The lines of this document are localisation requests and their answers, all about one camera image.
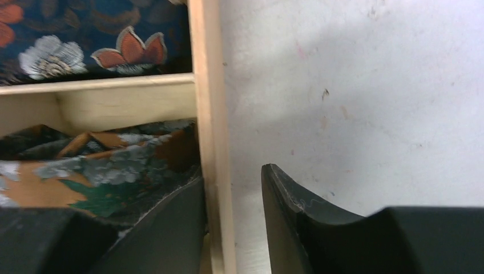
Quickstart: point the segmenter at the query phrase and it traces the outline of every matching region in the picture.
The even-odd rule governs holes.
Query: drawer
[[[45,124],[77,134],[197,118],[213,273],[235,273],[218,0],[191,0],[193,73],[0,87],[0,135]]]

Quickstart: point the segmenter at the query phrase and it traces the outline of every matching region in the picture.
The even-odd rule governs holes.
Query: folded fabric
[[[190,52],[180,0],[0,1],[3,85],[159,74]]]
[[[0,206],[71,207],[133,224],[198,164],[191,120],[75,137],[35,126],[0,139]]]

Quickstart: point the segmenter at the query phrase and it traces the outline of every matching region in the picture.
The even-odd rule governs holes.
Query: pink stain
[[[299,44],[298,41],[296,41],[296,47],[297,47],[297,53],[301,59],[306,59],[306,53],[304,52],[303,48]]]

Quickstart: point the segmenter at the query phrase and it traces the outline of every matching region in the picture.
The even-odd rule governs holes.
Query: black object
[[[272,272],[484,273],[484,209],[339,208],[274,164],[262,167]]]
[[[134,227],[73,209],[0,209],[0,273],[193,273],[205,235],[201,171]]]

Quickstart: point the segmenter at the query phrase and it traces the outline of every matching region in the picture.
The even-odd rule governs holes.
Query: white surface
[[[483,14],[481,0],[221,0],[239,273],[270,273],[265,163],[364,215],[484,206]]]

